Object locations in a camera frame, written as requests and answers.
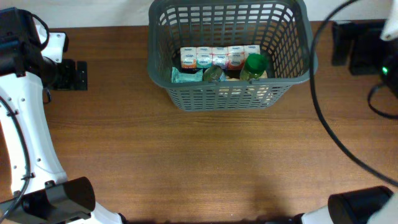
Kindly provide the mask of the tin can green label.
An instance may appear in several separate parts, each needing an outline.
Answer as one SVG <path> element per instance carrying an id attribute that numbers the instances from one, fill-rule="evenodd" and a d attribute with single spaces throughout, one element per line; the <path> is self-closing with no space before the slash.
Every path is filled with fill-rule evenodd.
<path id="1" fill-rule="evenodd" d="M 226 81 L 226 75 L 220 66 L 212 65 L 203 72 L 202 80 L 204 82 L 223 82 Z"/>

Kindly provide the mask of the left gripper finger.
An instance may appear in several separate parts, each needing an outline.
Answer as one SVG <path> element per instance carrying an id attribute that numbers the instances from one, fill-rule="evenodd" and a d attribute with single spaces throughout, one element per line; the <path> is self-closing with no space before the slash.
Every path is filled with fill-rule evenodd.
<path id="1" fill-rule="evenodd" d="M 63 60 L 63 87 L 66 90 L 75 90 L 75 61 L 72 59 Z"/>
<path id="2" fill-rule="evenodd" d="M 87 62 L 77 61 L 76 63 L 76 88 L 77 90 L 88 89 L 88 72 L 87 72 Z"/>

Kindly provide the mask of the green lid glass jar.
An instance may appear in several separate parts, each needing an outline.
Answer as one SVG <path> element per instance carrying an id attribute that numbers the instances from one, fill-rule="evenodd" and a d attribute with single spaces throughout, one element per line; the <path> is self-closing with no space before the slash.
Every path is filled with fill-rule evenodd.
<path id="1" fill-rule="evenodd" d="M 269 60 L 261 54 L 251 54 L 247 57 L 240 72 L 240 80 L 258 80 L 269 67 Z"/>

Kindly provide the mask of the tan paper bag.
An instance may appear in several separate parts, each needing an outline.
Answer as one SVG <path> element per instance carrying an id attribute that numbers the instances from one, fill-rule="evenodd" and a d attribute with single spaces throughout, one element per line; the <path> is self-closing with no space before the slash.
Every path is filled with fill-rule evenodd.
<path id="1" fill-rule="evenodd" d="M 267 91 L 269 90 L 268 86 L 234 86 L 232 90 L 228 87 L 220 88 L 219 90 L 212 90 L 215 95 L 218 95 L 220 98 L 231 98 L 231 99 L 238 99 L 241 96 L 243 98 L 250 98 L 254 96 L 255 98 L 263 99 L 266 95 Z"/>

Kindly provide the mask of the teal snack wrapper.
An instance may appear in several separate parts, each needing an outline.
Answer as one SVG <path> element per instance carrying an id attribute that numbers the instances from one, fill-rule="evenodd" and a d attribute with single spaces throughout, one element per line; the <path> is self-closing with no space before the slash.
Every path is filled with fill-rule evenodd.
<path id="1" fill-rule="evenodd" d="M 203 70 L 199 70 L 196 73 L 183 73 L 177 68 L 172 68 L 171 81 L 172 83 L 192 83 L 201 82 L 203 80 Z"/>

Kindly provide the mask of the white tissue pack strip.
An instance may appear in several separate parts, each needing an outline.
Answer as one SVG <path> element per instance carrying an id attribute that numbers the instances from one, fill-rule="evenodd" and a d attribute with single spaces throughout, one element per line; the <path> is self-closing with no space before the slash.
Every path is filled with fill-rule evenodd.
<path id="1" fill-rule="evenodd" d="M 223 70 L 240 70 L 251 54 L 260 54 L 260 45 L 227 47 L 182 47 L 180 62 L 183 69 L 220 66 Z"/>

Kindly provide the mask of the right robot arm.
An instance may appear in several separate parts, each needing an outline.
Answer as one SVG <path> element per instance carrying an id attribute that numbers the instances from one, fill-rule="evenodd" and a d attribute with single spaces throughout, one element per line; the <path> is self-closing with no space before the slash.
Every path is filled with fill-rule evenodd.
<path id="1" fill-rule="evenodd" d="M 351 57 L 352 75 L 383 72 L 383 82 L 368 94 L 368 106 L 378 115 L 397 119 L 396 115 L 377 110 L 371 98 L 378 89 L 387 86 L 397 94 L 397 50 L 393 44 L 379 39 L 383 22 L 334 22 L 332 65 L 342 66 Z M 336 223 L 397 223 L 397 194 L 385 186 L 372 187 L 328 198 L 328 205 L 296 217 L 301 224 Z"/>

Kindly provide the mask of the grey plastic basket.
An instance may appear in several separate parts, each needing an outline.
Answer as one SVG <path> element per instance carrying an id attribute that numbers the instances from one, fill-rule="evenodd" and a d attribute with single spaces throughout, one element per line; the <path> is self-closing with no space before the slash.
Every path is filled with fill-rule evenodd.
<path id="1" fill-rule="evenodd" d="M 272 106 L 291 86 L 309 79 L 313 40 L 307 8 L 293 0 L 154 1 L 149 9 L 147 71 L 176 107 L 185 111 L 243 110 Z M 228 81 L 172 83 L 182 47 L 260 45 L 269 60 L 267 78 L 243 81 L 229 71 Z M 212 90 L 268 86 L 263 99 L 220 98 Z"/>

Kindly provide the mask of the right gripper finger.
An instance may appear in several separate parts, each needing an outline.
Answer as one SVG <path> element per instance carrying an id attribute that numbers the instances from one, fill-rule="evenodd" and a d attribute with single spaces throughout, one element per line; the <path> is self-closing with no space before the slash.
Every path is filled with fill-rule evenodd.
<path id="1" fill-rule="evenodd" d="M 354 42 L 349 70 L 352 75 L 378 75 L 377 69 L 380 29 L 368 29 Z"/>
<path id="2" fill-rule="evenodd" d="M 356 24 L 351 21 L 334 21 L 331 31 L 333 38 L 331 64 L 333 66 L 343 66 L 346 64 L 351 44 L 356 34 Z"/>

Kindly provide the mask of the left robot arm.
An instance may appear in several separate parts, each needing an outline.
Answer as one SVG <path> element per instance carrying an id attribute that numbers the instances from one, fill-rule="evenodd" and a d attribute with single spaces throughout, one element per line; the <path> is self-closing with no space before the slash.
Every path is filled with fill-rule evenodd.
<path id="1" fill-rule="evenodd" d="M 1 130 L 13 198 L 1 220 L 15 223 L 125 223 L 95 199 L 86 177 L 69 180 L 55 153 L 44 106 L 51 91 L 88 88 L 87 64 L 65 59 L 68 37 L 35 14 L 1 11 Z"/>

